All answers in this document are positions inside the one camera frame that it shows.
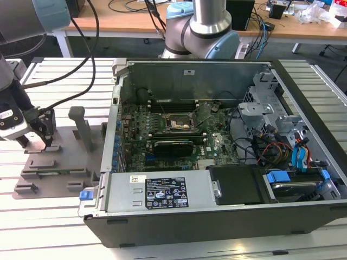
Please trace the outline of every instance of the blue latch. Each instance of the blue latch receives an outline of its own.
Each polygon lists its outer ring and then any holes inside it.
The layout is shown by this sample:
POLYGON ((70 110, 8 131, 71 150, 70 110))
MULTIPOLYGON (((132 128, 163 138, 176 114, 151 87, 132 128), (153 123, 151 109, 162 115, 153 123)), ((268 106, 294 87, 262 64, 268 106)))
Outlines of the blue latch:
POLYGON ((93 200, 93 191, 81 191, 80 200, 93 200))
POLYGON ((323 176, 324 180, 330 179, 330 174, 329 174, 329 172, 327 172, 327 170, 322 170, 322 176, 323 176))
POLYGON ((266 175, 269 183, 287 183, 291 181, 286 171, 272 171, 266 175))

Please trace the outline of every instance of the sticker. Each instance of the sticker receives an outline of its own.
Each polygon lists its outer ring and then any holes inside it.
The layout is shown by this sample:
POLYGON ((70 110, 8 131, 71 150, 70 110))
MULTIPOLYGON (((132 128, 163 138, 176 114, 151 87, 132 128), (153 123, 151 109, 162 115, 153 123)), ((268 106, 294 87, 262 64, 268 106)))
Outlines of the sticker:
POLYGON ((131 175, 130 183, 145 183, 146 175, 131 175))
POLYGON ((184 177, 145 179, 146 208, 149 210, 188 207, 184 177))
POLYGON ((0 113, 0 119, 6 119, 6 118, 9 118, 11 116, 13 116, 13 111, 12 110, 7 110, 7 111, 4 111, 4 112, 0 113))
POLYGON ((185 70, 183 72, 184 76, 194 76, 195 75, 195 70, 185 70))

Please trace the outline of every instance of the floor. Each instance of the floor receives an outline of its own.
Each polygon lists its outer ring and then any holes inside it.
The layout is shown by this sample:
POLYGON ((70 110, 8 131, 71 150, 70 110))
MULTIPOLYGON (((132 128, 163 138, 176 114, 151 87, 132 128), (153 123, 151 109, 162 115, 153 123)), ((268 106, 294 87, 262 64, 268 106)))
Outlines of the floor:
MULTIPOLYGON (((20 41, 18 43, 1 46, 0 51, 6 54, 14 54, 25 51, 34 46, 40 37, 20 41)), ((90 44, 94 44, 93 38, 89 39, 90 44)), ((82 39, 79 37, 70 37, 75 57, 84 57, 86 55, 82 39)), ((344 58, 347 56, 346 46, 333 46, 331 50, 327 49, 323 57, 319 53, 323 50, 324 45, 320 44, 303 44, 298 54, 292 53, 293 44, 269 43, 261 55, 263 60, 273 59, 296 59, 307 60, 311 64, 318 64, 327 75, 333 80, 336 78, 341 69, 347 64, 344 58)), ((150 44, 144 44, 143 39, 133 38, 100 38, 97 48, 96 57, 158 57, 164 49, 164 42, 159 39, 151 39, 150 44)), ((45 44, 36 52, 24 57, 28 65, 33 57, 61 57, 60 49, 56 44, 54 37, 48 37, 45 44)), ((347 70, 339 77, 337 85, 343 90, 347 90, 347 70)))

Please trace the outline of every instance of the wooden desk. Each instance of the wooden desk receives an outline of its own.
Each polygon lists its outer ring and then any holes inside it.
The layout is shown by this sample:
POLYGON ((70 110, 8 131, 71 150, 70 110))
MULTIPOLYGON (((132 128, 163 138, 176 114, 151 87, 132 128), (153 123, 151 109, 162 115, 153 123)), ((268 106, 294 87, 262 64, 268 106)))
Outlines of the wooden desk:
MULTIPOLYGON (((147 13, 119 13, 108 8, 110 0, 93 0, 100 21, 100 37, 131 37, 131 38, 160 38, 156 33, 150 16, 147 13)), ((347 44, 347 29, 336 29, 330 23, 299 24, 294 16, 283 15, 282 19, 268 18, 265 9, 258 9, 259 4, 266 0, 256 0, 258 14, 267 22, 275 24, 270 41, 279 43, 310 43, 310 44, 347 44)), ((125 10, 125 0, 116 0, 112 8, 125 10)), ((132 3, 131 7, 143 8, 144 3, 132 3)), ((165 21, 167 4, 158 7, 160 16, 165 21)), ((75 19, 86 36, 95 36, 95 18, 88 4, 84 7, 79 18, 75 19)), ((239 51, 249 44, 257 35, 259 29, 256 22, 251 21, 247 31, 239 31, 241 44, 239 51)), ((80 36, 73 24, 53 33, 57 37, 64 57, 72 57, 72 51, 67 36, 80 36)))

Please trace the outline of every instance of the white label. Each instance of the white label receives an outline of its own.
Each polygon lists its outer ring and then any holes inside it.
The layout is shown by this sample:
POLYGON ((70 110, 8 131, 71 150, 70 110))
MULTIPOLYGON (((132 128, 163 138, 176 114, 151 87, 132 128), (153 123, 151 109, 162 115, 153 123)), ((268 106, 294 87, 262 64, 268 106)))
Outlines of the white label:
POLYGON ((195 75, 195 70, 185 70, 183 72, 184 76, 194 76, 195 75))
POLYGON ((131 175, 130 183, 145 183, 147 175, 131 175))
POLYGON ((7 110, 7 111, 0 113, 0 119, 9 118, 10 116, 13 116, 12 110, 7 110))

